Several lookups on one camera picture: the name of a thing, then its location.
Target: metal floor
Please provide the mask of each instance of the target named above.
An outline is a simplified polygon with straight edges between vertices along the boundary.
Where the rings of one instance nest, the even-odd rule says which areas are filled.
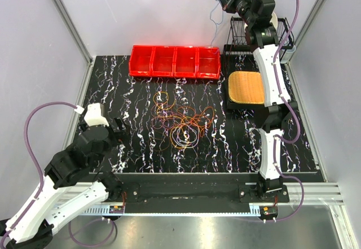
[[[290,207],[280,207],[280,217],[287,215]],[[80,216],[73,220],[75,232],[94,217]],[[116,222],[118,236],[105,249],[121,248],[166,248],[166,249],[228,249],[228,248],[267,248],[267,249],[339,249],[340,242],[325,206],[303,206],[290,220],[280,223],[245,222],[226,217],[126,217]],[[111,229],[106,222],[96,222],[76,238],[87,244],[101,242]],[[54,236],[47,249],[76,249],[69,237],[68,226]]]

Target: black wire basket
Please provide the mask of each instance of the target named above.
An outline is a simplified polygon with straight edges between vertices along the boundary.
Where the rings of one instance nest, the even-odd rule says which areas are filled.
[[[285,38],[288,30],[289,24],[287,19],[278,19],[277,35],[280,42]],[[285,45],[282,47],[283,52],[280,53],[280,60],[282,60],[286,50],[293,48],[293,44],[294,36],[291,33]],[[239,104],[230,99],[228,93],[228,77],[232,72],[238,70],[259,72],[250,46],[247,45],[246,42],[244,21],[242,18],[232,17],[227,44],[224,45],[222,54],[222,73],[225,77],[224,88],[227,94],[226,107],[228,110],[263,109],[265,107],[263,104]]]
[[[287,18],[278,19],[277,35],[280,42],[285,38],[288,30],[289,30],[289,23]],[[283,52],[281,53],[280,60],[282,60],[285,51],[292,49],[293,45],[294,45],[294,36],[293,33],[291,32],[285,45],[282,47]],[[248,46],[246,42],[244,21],[242,18],[235,18],[235,17],[231,18],[231,28],[228,34],[227,44],[224,45],[223,54],[225,55],[252,54],[250,52],[250,46]]]

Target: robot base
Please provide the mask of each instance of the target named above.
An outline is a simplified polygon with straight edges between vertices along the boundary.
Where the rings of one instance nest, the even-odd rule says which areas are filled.
[[[5,234],[7,220],[0,221],[1,235]],[[40,225],[38,233],[34,238],[29,239],[26,242],[16,243],[14,239],[8,242],[7,249],[39,249],[45,248],[52,241],[52,228],[53,225],[49,225],[46,220]]]

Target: black bracket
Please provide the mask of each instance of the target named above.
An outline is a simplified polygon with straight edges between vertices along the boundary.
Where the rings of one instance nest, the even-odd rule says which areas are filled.
[[[242,203],[274,203],[276,196],[278,203],[289,203],[288,190],[285,185],[282,186],[282,190],[273,191],[262,196],[259,195],[257,188],[239,186],[239,199]]]
[[[295,111],[298,109],[296,101],[289,105]],[[291,112],[285,104],[264,107],[254,112],[254,123],[257,128],[262,128],[269,133],[272,129],[284,129],[291,118]]]

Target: black marble surface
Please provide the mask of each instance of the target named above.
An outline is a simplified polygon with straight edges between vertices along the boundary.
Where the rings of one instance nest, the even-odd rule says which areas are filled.
[[[261,136],[253,122],[253,110],[227,111],[224,77],[217,80],[185,78],[135,78],[128,73],[129,56],[98,56],[87,88],[84,105],[100,102],[109,117],[121,117],[131,126],[131,139],[115,148],[104,159],[102,170],[114,172],[254,172],[261,164]],[[257,71],[252,56],[231,55],[226,59],[231,70]],[[289,78],[283,68],[288,91]],[[203,111],[214,108],[212,125],[192,149],[179,150],[170,144],[165,129],[151,125],[153,96],[166,91],[169,101]],[[316,172],[302,121],[301,137],[293,145],[282,144],[283,172]],[[296,135],[293,120],[285,137]]]

